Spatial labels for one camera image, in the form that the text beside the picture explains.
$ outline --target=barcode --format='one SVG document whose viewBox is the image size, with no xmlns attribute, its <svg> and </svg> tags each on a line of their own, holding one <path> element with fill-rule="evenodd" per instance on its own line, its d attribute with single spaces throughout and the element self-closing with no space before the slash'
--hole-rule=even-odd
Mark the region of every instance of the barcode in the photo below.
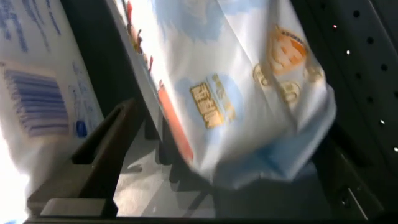
<svg viewBox="0 0 398 224">
<path fill-rule="evenodd" d="M 19 122 L 30 136 L 69 134 L 68 112 L 56 79 L 16 70 L 4 72 Z"/>
</svg>

